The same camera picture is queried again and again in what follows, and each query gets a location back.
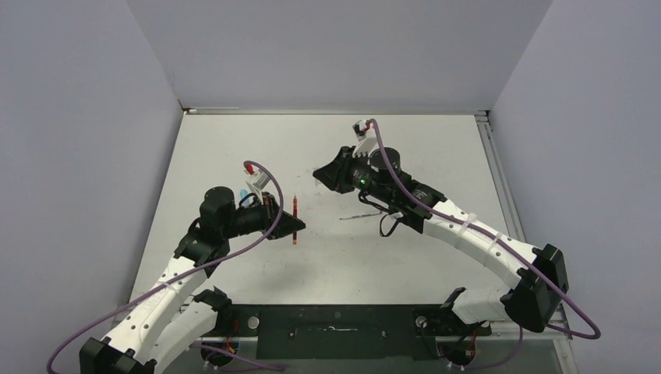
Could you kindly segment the blue highlighter pen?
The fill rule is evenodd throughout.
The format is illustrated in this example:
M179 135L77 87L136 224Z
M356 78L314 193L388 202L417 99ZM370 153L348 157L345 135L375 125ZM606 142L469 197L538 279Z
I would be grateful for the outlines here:
M248 206L249 205L249 192L246 189L241 189L239 193L240 201L239 205L240 206Z

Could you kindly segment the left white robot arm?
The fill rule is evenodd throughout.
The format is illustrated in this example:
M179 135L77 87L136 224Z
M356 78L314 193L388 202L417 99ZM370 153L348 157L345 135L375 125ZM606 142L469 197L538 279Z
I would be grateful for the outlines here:
M218 288L198 291L229 253L229 241L259 232L284 238L305 229L268 192L250 206L235 203L227 187L205 193L200 215L189 226L159 281L102 339L80 349L82 373L162 373L205 333L222 335L232 324L232 301Z

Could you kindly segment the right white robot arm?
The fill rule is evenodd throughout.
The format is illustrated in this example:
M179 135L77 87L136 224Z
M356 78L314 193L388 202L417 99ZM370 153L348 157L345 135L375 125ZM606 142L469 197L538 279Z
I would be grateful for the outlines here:
M343 146L313 177L329 190L357 192L364 203L391 215L420 234L463 252L502 280L491 288L456 289L442 309L440 322L450 333L488 320L509 319L525 330L542 333L568 290L564 254L548 244L540 249L520 242L477 220L442 192L415 180L400 168L400 154L379 150L353 157Z

